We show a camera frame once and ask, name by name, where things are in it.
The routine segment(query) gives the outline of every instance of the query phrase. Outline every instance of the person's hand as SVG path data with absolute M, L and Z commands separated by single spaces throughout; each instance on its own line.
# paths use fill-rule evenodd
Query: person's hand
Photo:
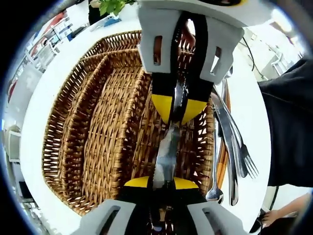
M 92 0 L 90 2 L 90 6 L 92 6 L 93 8 L 99 8 L 101 5 L 101 1 L 100 0 Z
M 279 211 L 277 210 L 272 210 L 267 212 L 263 219 L 262 219 L 262 223 L 264 224 L 264 227 L 268 227 L 269 225 L 271 225 L 276 219 L 279 219 L 280 215 L 279 215 Z
M 196 43 L 196 38 L 192 33 L 190 32 L 188 28 L 188 21 L 186 21 L 184 27 L 182 28 L 182 39 L 186 40 L 191 47 L 193 47 Z

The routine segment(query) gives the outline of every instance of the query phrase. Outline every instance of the white tabletop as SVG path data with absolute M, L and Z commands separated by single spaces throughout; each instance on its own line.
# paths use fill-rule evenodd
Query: white tabletop
M 119 22 L 74 38 L 50 63 L 30 100 L 24 119 L 20 146 L 22 173 L 26 184 L 44 217 L 63 235 L 75 231 L 81 216 L 63 204 L 48 188 L 42 175 L 42 147 L 46 122 L 53 101 L 79 58 L 100 38 L 124 31 L 140 29 L 138 20 Z M 238 49 L 234 51 L 233 75 L 228 80 L 231 113 L 242 133 L 256 166 L 258 178 L 239 177 L 239 201 L 228 203 L 228 176 L 222 190 L 223 206 L 239 217 L 244 229 L 252 227 L 266 193 L 270 169 L 270 133 L 264 102 L 250 67 Z

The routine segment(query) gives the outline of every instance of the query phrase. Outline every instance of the woven basket compartment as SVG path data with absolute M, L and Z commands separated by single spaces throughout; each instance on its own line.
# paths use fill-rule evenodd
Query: woven basket compartment
M 116 33 L 100 39 L 96 42 L 82 59 L 89 56 L 111 52 L 116 50 L 135 49 L 140 43 L 141 30 Z
M 59 168 L 63 195 L 67 198 L 81 195 L 83 144 L 88 136 L 90 118 L 107 80 L 107 74 L 112 71 L 109 58 L 105 56 L 91 76 L 84 80 L 82 89 L 75 96 L 65 120 L 59 152 L 59 156 L 62 156 Z
M 82 83 L 87 82 L 87 78 L 92 74 L 92 69 L 98 65 L 102 58 L 102 55 L 94 56 L 84 63 L 79 62 L 65 80 L 53 103 L 45 128 L 42 167 L 45 182 L 54 193 L 62 191 L 59 149 L 65 120 L 75 96 L 84 87 Z
M 162 122 L 148 95 L 140 121 L 131 178 L 153 174 L 158 147 L 168 125 Z M 211 100 L 196 118 L 181 127 L 175 175 L 195 182 L 205 195 L 209 189 L 213 156 L 213 109 Z
M 99 203 L 115 198 L 120 184 L 129 178 L 125 171 L 150 85 L 137 49 L 114 55 L 114 70 L 92 115 L 85 145 L 83 192 Z

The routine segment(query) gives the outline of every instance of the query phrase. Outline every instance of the fork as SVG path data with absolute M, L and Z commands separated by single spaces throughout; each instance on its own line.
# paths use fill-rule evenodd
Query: fork
M 228 86 L 227 86 L 227 81 L 223 82 L 223 89 L 224 92 L 227 93 L 228 92 Z M 247 169 L 247 172 L 249 174 L 249 176 L 251 178 L 256 178 L 259 174 L 258 168 L 256 167 L 256 165 L 254 164 L 249 152 L 248 152 L 248 148 L 244 143 L 243 137 L 240 134 L 239 128 L 235 122 L 235 120 L 233 119 L 232 115 L 230 114 L 226 104 L 224 103 L 224 101 L 222 101 L 223 107 L 226 110 L 227 116 L 230 120 L 230 124 L 231 124 L 231 128 L 233 131 L 237 132 L 237 134 L 234 133 L 234 137 L 237 140 L 237 142 L 239 142 L 239 154 L 241 155 L 241 157 L 243 158 L 245 164 L 241 164 L 243 166 L 243 172 L 245 172 L 245 170 Z
M 223 79 L 222 80 L 222 94 L 221 94 L 221 97 L 222 97 L 224 103 L 226 103 L 226 93 L 228 93 L 227 80 Z M 248 169 L 247 169 L 245 161 L 244 161 L 244 159 L 242 157 L 242 154 L 240 153 L 239 141 L 238 141 L 238 138 L 236 138 L 235 130 L 231 126 L 230 121 L 229 121 L 229 125 L 230 125 L 232 136 L 234 137 L 232 139 L 232 142 L 233 142 L 232 144 L 233 144 L 234 151 L 235 151 L 235 157 L 236 157 L 236 160 L 238 162 L 237 166 L 239 168 L 239 173 L 240 173 L 241 177 L 245 178 L 248 175 Z

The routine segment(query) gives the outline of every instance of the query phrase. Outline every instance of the wooden chopstick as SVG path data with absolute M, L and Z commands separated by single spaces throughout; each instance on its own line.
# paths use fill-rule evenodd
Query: wooden chopstick
M 226 93 L 226 106 L 228 107 L 229 111 L 230 111 L 230 96 L 229 96 L 229 92 Z M 223 181 L 224 181 L 224 177 L 225 177 L 225 172 L 226 172 L 226 167 L 227 167 L 227 161 L 228 161 L 228 152 L 226 150 L 225 147 L 225 142 L 222 141 L 221 142 L 221 148 L 220 148 L 220 154 L 219 154 L 220 160 L 217 166 L 217 185 L 219 188 L 222 187 Z

